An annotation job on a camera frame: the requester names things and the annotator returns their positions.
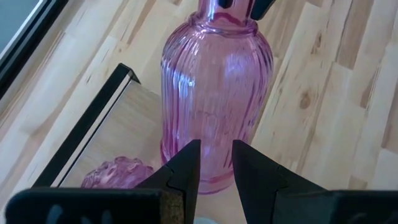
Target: wooden floor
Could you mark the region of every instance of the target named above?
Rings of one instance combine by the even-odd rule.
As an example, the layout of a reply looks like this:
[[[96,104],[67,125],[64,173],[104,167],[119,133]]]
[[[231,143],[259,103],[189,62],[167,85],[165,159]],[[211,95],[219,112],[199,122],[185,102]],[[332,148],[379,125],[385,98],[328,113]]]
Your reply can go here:
[[[71,1],[0,103],[0,205],[29,187],[119,62],[160,93],[197,0]],[[398,0],[276,0],[275,74],[252,145],[328,189],[398,189]]]

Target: pink glass vase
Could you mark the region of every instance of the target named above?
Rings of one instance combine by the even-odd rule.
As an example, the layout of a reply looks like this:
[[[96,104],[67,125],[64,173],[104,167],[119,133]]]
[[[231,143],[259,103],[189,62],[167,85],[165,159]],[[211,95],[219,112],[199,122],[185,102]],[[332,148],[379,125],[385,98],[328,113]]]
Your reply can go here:
[[[162,159],[201,139],[201,194],[233,183],[232,142],[249,141],[272,75],[271,49],[250,19],[252,5],[252,0],[199,0],[198,11],[163,51]]]

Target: black metal edge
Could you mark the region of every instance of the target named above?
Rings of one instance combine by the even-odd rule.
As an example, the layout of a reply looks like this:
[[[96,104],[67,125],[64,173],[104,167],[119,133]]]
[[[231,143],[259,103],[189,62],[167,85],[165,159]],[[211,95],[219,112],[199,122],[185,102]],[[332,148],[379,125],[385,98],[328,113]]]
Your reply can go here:
[[[39,177],[33,184],[33,187],[49,187],[52,185],[54,180],[57,178],[59,172],[68,162],[71,155],[75,152],[76,148],[81,143],[81,140],[86,136],[88,130],[91,128],[91,126],[96,121],[97,117],[100,115],[100,113],[102,112],[108,101],[111,99],[114,92],[119,88],[121,82],[125,79],[126,75],[129,75],[131,80],[134,79],[138,80],[134,72],[129,67],[120,63],[116,67],[114,72],[111,74],[111,76],[108,78],[108,81],[106,81],[104,86],[95,96],[94,100],[91,102],[89,107],[87,107],[86,111],[83,113],[79,121],[73,127],[73,129],[71,130],[67,138],[64,140],[58,151],[54,154],[53,158],[51,158],[50,162],[47,164],[43,172],[39,175]],[[101,126],[103,120],[96,127],[95,131],[90,136],[90,139],[87,141],[86,145],[89,143],[89,141],[95,134],[98,127]],[[81,152],[73,161],[72,166],[69,167],[68,172],[73,167],[76,160],[79,158]]]
[[[0,61],[0,100],[69,0],[48,0]]]

